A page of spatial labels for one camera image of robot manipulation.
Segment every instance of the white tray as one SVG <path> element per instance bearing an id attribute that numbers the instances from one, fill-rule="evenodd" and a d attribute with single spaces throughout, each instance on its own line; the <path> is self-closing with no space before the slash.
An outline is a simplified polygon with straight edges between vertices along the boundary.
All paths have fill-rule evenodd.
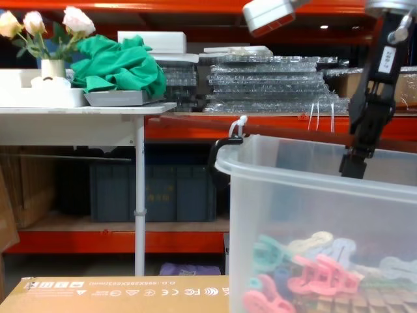
<path id="1" fill-rule="evenodd" d="M 35 88 L 3 88 L 0 86 L 2 108 L 78 108 L 86 106 L 84 90 L 80 88 L 58 91 Z"/>

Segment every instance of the pink clothespin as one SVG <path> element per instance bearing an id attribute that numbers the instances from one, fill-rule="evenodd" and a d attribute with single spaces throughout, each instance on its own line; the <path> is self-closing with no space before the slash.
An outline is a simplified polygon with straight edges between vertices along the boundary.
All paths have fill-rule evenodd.
<path id="1" fill-rule="evenodd" d="M 243 305 L 249 313 L 295 313 L 294 306 L 282 299 L 275 282 L 268 275 L 258 275 L 262 282 L 262 292 L 251 290 L 244 294 Z"/>
<path id="2" fill-rule="evenodd" d="M 328 275 L 325 280 L 309 283 L 312 292 L 327 296 L 333 296 L 339 292 L 358 292 L 360 279 L 355 274 L 347 272 L 338 262 L 324 254 L 317 256 L 317 262 L 328 269 Z"/>
<path id="3" fill-rule="evenodd" d="M 295 256 L 293 262 L 303 266 L 301 277 L 294 277 L 288 280 L 288 288 L 299 295 L 307 295 L 312 292 L 310 282 L 325 281 L 330 275 L 329 268 L 303 258 Z"/>

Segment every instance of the black handle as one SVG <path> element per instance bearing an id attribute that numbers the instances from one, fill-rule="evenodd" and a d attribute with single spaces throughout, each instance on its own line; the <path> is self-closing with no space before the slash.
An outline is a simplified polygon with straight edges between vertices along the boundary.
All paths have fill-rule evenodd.
<path id="1" fill-rule="evenodd" d="M 208 172 L 212 177 L 214 186 L 216 186 L 218 190 L 225 189 L 229 186 L 230 176 L 218 171 L 214 166 L 217 159 L 217 153 L 224 145 L 240 145 L 241 143 L 243 143 L 243 138 L 233 135 L 230 138 L 219 139 L 211 147 L 210 155 L 208 156 Z"/>

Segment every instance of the transparent plastic bin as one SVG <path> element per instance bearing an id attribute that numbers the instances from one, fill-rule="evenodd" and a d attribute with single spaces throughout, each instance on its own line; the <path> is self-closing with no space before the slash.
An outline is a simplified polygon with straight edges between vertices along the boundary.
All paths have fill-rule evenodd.
<path id="1" fill-rule="evenodd" d="M 264 310 L 274 296 L 262 275 L 286 301 L 283 312 L 356 312 L 355 305 L 372 312 L 371 303 L 391 312 L 394 300 L 417 303 L 417 262 L 411 263 L 417 260 L 417 155 L 377 150 L 359 180 L 340 177 L 344 153 L 339 145 L 266 136 L 219 150 L 216 168 L 231 175 L 232 313 L 278 312 Z M 320 231 L 332 238 L 325 233 L 294 245 Z M 327 276 L 289 280 L 306 268 L 300 257 L 316 265 L 334 260 L 331 283 Z M 358 288 L 348 289 L 347 277 Z M 309 289 L 299 294 L 294 285 Z M 335 294 L 322 294 L 330 291 Z M 248 309 L 244 299 L 263 309 Z"/>

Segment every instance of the cardboard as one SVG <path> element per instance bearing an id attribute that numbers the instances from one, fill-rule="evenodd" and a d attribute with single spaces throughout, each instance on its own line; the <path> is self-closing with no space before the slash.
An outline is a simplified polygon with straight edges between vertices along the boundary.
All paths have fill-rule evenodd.
<path id="1" fill-rule="evenodd" d="M 0 254 L 0 303 L 5 299 L 5 268 L 3 265 L 3 257 Z"/>
<path id="2" fill-rule="evenodd" d="M 12 206 L 0 169 L 0 254 L 19 240 Z"/>
<path id="3" fill-rule="evenodd" d="M 0 147 L 3 175 L 18 228 L 37 222 L 53 207 L 56 162 L 50 158 L 16 155 L 50 155 L 54 152 L 55 148 L 51 147 Z"/>
<path id="4" fill-rule="evenodd" d="M 0 313 L 228 313 L 228 276 L 23 279 Z"/>
<path id="5" fill-rule="evenodd" d="M 359 86 L 361 74 L 342 75 L 330 78 L 329 86 L 341 98 L 352 98 Z M 414 106 L 417 104 L 417 74 L 402 74 L 399 76 L 395 89 L 397 107 Z"/>

